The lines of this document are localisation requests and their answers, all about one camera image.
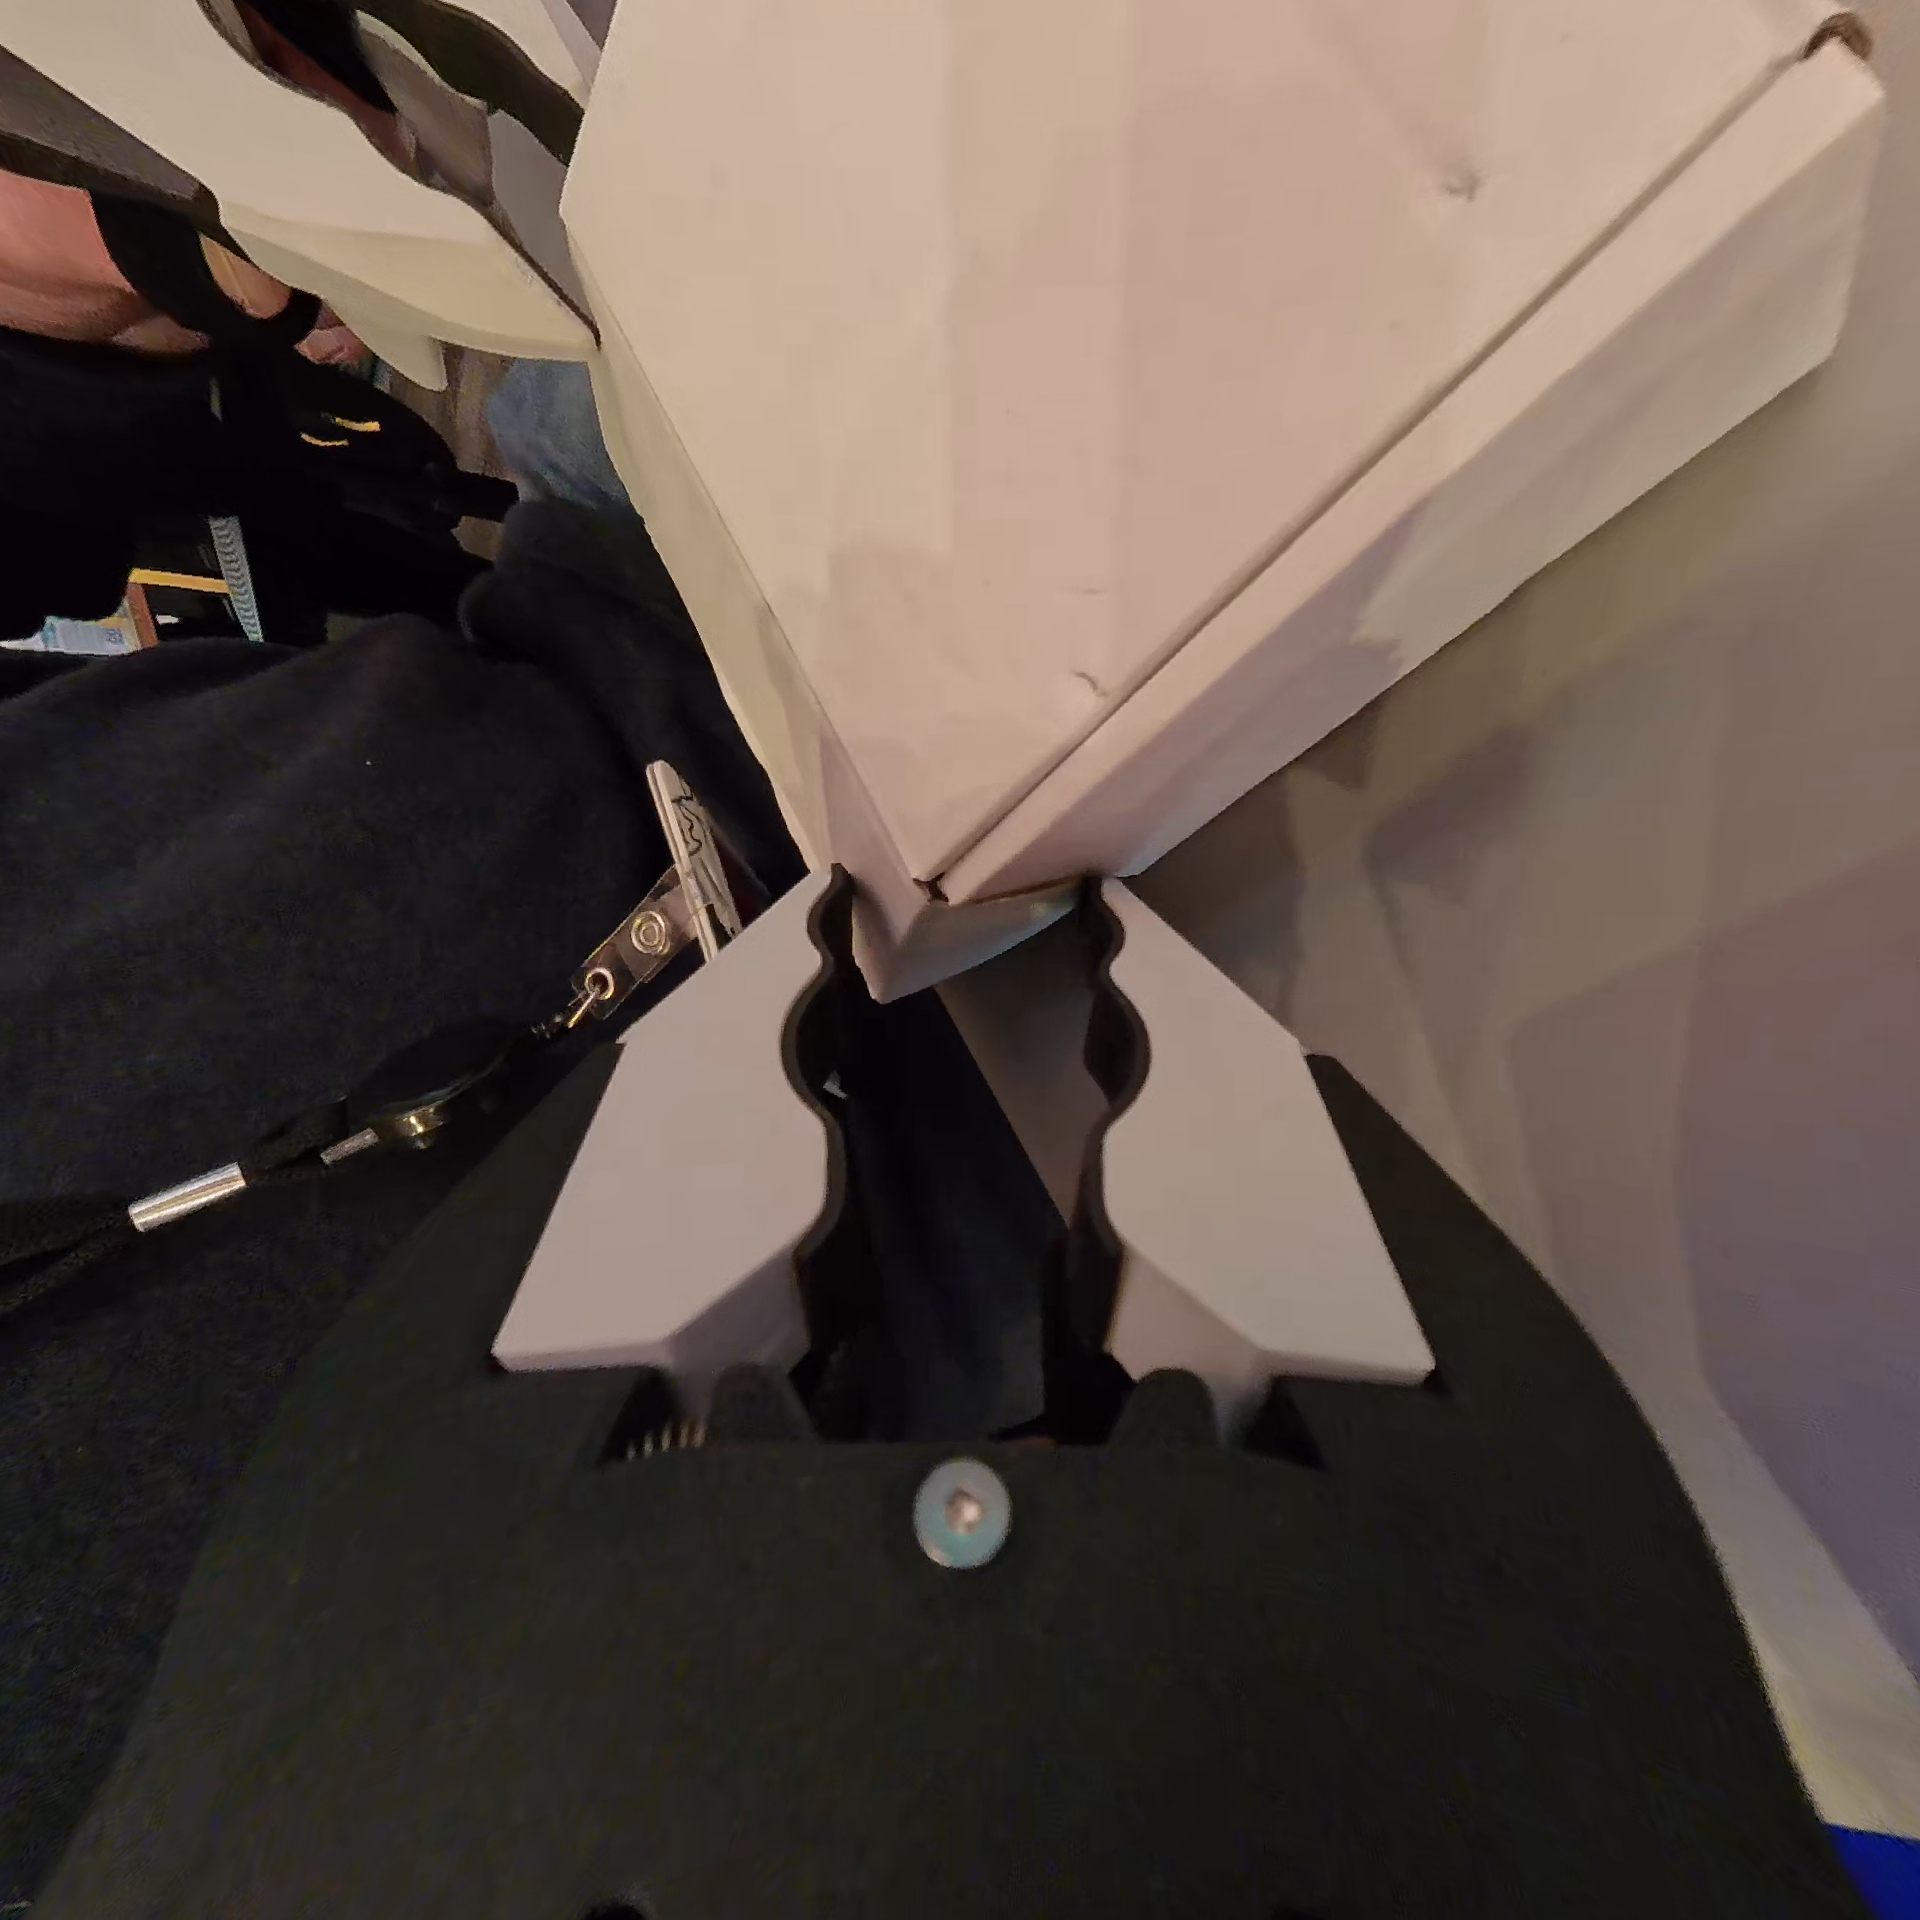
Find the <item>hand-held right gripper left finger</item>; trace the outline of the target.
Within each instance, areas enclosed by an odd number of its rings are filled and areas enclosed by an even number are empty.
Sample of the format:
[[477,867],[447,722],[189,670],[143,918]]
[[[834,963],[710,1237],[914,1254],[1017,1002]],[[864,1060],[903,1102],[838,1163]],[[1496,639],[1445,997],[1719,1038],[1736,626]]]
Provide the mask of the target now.
[[799,1019],[831,986],[845,892],[838,868],[807,875],[625,1031],[498,1323],[501,1370],[802,1363],[799,1261],[841,1204],[845,1154]]

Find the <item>blue plastic bin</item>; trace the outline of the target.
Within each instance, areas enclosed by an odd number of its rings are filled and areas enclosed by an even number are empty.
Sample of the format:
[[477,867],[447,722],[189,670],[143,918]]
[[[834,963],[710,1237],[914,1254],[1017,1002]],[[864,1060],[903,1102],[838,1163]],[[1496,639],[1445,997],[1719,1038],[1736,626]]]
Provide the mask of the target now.
[[1839,1862],[1875,1917],[1918,1917],[1920,1842],[1912,1835],[1825,1823]]

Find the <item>person's left hand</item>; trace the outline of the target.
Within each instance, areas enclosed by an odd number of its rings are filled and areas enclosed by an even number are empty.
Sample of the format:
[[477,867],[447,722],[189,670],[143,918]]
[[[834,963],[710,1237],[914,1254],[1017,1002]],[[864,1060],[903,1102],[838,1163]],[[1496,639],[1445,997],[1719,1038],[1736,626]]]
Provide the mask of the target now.
[[[207,269],[222,298],[253,320],[269,320],[291,287],[242,255],[205,239]],[[111,346],[147,354],[185,354],[207,336],[182,326],[146,299],[111,263],[86,191],[2,174],[2,325],[41,339]],[[318,366],[358,366],[369,347],[328,308],[299,342]]]

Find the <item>white cardboard box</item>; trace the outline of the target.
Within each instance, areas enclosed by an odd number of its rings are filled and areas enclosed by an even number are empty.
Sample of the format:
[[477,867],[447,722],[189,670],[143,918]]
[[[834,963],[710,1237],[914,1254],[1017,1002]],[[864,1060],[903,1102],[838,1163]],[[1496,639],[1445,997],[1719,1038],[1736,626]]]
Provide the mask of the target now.
[[1136,875],[1835,347],[1858,5],[616,5],[607,445],[878,999]]

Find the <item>black bag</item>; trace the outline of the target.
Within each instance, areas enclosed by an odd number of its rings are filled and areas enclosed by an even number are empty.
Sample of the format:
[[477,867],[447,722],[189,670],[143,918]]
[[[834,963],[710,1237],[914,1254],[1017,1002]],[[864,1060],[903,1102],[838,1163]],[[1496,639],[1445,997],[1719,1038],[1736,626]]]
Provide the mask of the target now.
[[462,469],[371,382],[294,351],[152,357],[5,328],[2,635],[114,613],[137,563],[234,520],[262,637],[330,616],[449,623],[482,572],[465,519],[517,488]]

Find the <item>black badge reel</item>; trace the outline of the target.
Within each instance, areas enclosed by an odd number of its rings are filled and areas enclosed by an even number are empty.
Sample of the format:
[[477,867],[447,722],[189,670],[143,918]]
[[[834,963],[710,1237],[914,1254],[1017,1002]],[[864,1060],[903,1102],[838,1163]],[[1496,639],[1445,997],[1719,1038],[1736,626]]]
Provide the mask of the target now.
[[513,1024],[464,1022],[405,1046],[357,1084],[320,1163],[338,1166],[391,1144],[431,1144],[447,1118],[509,1060]]

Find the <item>blue jeans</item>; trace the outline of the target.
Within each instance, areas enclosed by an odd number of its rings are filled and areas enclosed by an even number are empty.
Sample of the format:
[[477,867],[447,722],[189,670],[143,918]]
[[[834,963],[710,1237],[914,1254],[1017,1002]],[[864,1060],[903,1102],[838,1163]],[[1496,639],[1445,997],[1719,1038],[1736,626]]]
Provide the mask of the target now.
[[487,403],[487,424],[521,498],[562,500],[610,520],[634,519],[607,455],[586,366],[509,362]]

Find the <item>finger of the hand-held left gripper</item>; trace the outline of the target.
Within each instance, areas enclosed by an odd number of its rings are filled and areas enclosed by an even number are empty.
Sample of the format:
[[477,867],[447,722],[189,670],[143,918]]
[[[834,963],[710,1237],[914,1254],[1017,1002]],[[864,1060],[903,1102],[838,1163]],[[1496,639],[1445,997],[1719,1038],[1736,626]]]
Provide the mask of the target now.
[[589,79],[543,5],[358,2],[365,46],[408,56],[464,102],[502,111],[560,167],[584,120]]
[[[445,346],[584,363],[567,167],[445,91],[352,5],[5,2],[5,53],[200,183],[261,269],[425,386]],[[543,5],[591,77],[594,46]]]

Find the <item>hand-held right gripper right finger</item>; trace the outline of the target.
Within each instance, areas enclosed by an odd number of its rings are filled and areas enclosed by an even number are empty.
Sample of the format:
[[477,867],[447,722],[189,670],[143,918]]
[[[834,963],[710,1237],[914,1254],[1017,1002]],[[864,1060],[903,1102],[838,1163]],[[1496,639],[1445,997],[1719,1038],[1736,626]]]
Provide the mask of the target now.
[[1067,1430],[1151,1374],[1226,1443],[1274,1382],[1423,1386],[1433,1348],[1303,1045],[1121,879],[1082,892],[1099,1095],[1067,1243]]

